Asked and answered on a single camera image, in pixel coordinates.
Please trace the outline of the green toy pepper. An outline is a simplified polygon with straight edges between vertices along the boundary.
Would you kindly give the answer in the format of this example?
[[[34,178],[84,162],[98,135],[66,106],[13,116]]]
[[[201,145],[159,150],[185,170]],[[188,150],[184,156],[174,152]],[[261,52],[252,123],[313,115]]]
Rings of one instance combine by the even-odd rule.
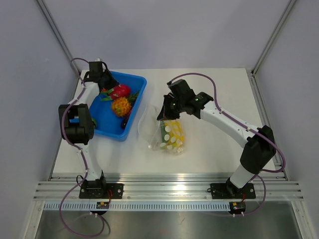
[[[160,132],[161,132],[161,139],[162,142],[167,142],[169,140],[169,133],[165,129],[166,124],[164,121],[160,121]]]

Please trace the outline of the clear dotted zip top bag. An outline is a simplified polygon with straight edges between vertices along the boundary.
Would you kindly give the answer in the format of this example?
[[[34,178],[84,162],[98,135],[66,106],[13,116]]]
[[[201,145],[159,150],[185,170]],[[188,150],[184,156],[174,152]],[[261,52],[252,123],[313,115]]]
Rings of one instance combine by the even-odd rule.
[[[181,154],[185,147],[185,134],[180,120],[157,120],[159,108],[148,104],[138,123],[139,136],[148,149]]]

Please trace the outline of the yellow toy banana bunch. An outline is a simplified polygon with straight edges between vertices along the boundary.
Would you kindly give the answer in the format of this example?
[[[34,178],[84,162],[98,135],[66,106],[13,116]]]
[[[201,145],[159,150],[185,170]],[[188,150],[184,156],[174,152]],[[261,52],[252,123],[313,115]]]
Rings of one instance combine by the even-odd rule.
[[[166,124],[166,131],[169,133],[169,140],[160,143],[160,148],[169,153],[178,154],[184,150],[185,136],[182,125],[178,120],[163,120]]]

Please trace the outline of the pink toy dragon fruit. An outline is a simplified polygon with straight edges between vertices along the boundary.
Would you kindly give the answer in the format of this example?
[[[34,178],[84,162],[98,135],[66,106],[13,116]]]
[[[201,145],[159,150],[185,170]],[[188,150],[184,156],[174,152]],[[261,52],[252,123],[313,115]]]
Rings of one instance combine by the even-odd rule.
[[[120,97],[128,96],[130,92],[131,89],[129,86],[124,84],[118,84],[109,90],[102,89],[99,97],[102,101],[113,101]]]

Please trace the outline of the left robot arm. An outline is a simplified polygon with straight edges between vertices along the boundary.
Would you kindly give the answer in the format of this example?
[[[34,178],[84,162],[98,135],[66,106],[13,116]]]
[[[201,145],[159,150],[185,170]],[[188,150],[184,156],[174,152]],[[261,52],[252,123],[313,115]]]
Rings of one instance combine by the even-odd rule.
[[[112,184],[107,183],[96,156],[90,149],[90,140],[94,136],[96,123],[89,108],[103,89],[118,85],[103,61],[91,61],[89,71],[82,78],[79,75],[81,91],[67,104],[58,108],[62,138],[72,146],[82,163],[84,176],[77,181],[81,199],[107,199],[113,196]]]

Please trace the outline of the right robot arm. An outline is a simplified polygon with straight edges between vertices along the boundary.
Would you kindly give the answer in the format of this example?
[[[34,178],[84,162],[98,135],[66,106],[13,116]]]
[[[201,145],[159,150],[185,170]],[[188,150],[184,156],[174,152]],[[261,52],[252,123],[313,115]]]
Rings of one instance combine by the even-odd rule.
[[[227,181],[217,187],[212,198],[240,199],[250,197],[249,181],[258,175],[276,154],[273,131],[268,126],[256,127],[224,110],[216,96],[195,94],[186,80],[169,81],[170,93],[164,96],[157,120],[175,120],[181,113],[213,124],[232,137],[243,149],[240,165]]]

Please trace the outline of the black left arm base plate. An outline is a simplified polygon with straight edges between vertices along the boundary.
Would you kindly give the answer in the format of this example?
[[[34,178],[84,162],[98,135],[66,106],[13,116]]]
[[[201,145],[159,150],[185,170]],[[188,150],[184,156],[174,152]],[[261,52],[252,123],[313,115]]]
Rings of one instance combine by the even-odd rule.
[[[106,183],[105,185],[81,186],[80,199],[122,199],[124,184]]]

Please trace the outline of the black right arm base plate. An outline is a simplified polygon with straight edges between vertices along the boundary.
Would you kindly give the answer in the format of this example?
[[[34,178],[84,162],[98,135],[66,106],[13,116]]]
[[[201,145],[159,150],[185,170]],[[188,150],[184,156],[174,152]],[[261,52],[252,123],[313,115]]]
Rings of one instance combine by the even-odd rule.
[[[211,193],[212,199],[256,199],[252,183],[247,183],[243,188],[237,188],[230,182],[211,183],[207,191]]]

